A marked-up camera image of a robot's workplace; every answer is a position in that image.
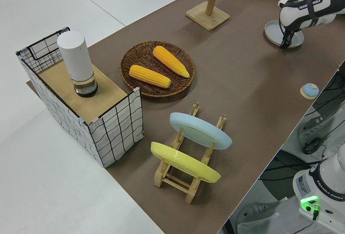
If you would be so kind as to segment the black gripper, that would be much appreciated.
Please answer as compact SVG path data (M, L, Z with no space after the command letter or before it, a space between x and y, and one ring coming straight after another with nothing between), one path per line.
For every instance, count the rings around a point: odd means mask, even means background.
M284 26L282 22L280 22L280 30L283 34L280 48L285 49L286 47L290 47L295 31L288 26Z

